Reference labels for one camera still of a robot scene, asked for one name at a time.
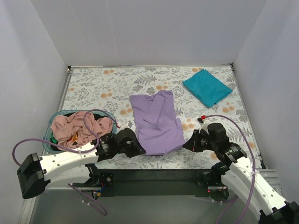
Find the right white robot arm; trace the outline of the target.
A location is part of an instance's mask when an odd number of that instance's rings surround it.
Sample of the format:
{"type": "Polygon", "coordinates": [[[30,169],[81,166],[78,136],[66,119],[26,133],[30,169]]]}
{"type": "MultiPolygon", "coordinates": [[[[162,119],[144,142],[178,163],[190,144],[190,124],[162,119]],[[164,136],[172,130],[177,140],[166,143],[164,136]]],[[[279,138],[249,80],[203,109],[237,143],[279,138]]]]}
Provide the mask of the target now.
{"type": "Polygon", "coordinates": [[[229,140],[222,124],[204,123],[183,147],[196,153],[214,151],[219,162],[212,166],[212,182],[231,189],[260,224],[294,223],[298,204],[288,202],[264,179],[245,151],[229,140]]]}

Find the purple t shirt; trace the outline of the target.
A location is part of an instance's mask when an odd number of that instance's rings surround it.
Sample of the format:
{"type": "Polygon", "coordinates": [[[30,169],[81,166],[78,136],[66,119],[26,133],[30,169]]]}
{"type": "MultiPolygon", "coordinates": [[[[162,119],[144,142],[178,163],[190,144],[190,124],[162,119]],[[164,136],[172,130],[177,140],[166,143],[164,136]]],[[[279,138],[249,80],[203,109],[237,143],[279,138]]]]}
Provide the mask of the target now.
{"type": "Polygon", "coordinates": [[[161,90],[154,95],[129,97],[137,139],[146,155],[165,155],[184,143],[182,123],[174,111],[172,91],[161,90]]]}

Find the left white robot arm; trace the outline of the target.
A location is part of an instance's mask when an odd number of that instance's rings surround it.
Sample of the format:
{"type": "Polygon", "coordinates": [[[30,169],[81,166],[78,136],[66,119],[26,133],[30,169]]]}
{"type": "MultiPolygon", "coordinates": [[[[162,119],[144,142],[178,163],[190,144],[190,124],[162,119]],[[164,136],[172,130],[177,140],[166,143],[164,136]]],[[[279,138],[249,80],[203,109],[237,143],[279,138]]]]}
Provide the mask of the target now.
{"type": "Polygon", "coordinates": [[[70,183],[87,187],[111,186],[105,174],[96,163],[125,154],[128,158],[145,154],[136,134],[125,128],[117,134],[108,133],[84,146],[58,154],[26,157],[17,170],[17,176],[24,199],[42,194],[47,188],[70,183]]]}

